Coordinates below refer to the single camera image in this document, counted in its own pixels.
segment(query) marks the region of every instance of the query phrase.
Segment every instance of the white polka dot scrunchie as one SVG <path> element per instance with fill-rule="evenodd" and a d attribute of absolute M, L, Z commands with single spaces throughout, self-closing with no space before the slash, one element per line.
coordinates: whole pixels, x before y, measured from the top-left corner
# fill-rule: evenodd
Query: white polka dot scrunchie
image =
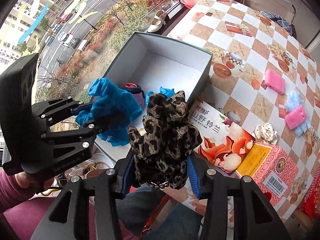
<path fill-rule="evenodd" d="M 257 125 L 252 136 L 255 137 L 257 142 L 263 142 L 267 144 L 277 145 L 278 132 L 275 131 L 272 124 L 267 122 L 264 125 Z"/>

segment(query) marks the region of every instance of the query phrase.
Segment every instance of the person's leg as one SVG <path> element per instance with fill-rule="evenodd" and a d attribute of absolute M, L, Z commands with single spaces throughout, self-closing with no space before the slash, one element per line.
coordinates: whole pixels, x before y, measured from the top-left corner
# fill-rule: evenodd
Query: person's leg
<path fill-rule="evenodd" d="M 162 190 L 143 185 L 126 195 L 124 200 L 116 199 L 119 220 L 125 228 L 139 236 L 164 196 Z"/>
<path fill-rule="evenodd" d="M 203 216 L 179 203 L 154 231 L 141 240 L 196 240 Z"/>

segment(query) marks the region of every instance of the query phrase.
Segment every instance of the tablecloth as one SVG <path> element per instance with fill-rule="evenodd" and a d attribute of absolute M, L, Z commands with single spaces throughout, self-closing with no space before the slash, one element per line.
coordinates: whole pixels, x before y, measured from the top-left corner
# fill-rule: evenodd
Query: tablecloth
<path fill-rule="evenodd" d="M 285 222 L 303 199 L 319 166 L 320 66 L 287 31 L 259 12 L 232 0 L 200 0 L 172 29 L 175 38 L 213 54 L 208 83 L 200 99 L 248 132 L 271 122 L 279 143 L 299 172 L 275 210 Z M 285 92 L 266 88 L 267 69 L 282 76 Z M 304 101 L 312 129 L 296 137 L 285 124 L 284 102 L 292 90 Z M 189 181 L 181 190 L 166 188 L 173 198 L 204 214 L 206 200 L 193 195 Z M 228 203 L 228 227 L 234 226 L 233 199 Z"/>

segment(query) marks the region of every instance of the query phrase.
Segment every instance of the open box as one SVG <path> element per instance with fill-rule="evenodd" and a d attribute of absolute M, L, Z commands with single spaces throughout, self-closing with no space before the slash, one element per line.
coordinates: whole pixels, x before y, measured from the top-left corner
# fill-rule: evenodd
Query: open box
<path fill-rule="evenodd" d="M 168 37 L 135 32 L 111 63 L 104 77 L 122 88 L 125 83 L 140 85 L 145 94 L 158 93 L 160 86 L 183 90 L 191 107 L 207 78 L 212 54 L 182 41 Z M 142 115 L 130 126 L 143 128 Z M 107 141 L 96 139 L 97 147 L 114 161 L 126 157 L 130 144 L 112 147 Z"/>

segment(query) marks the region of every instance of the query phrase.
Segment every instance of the yellow label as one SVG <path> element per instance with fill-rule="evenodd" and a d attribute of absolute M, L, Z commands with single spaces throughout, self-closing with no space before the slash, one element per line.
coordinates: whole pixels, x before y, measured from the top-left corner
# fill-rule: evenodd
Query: yellow label
<path fill-rule="evenodd" d="M 271 149 L 272 148 L 268 146 L 254 144 L 248 155 L 237 168 L 238 173 L 241 176 L 252 176 L 263 163 Z"/>

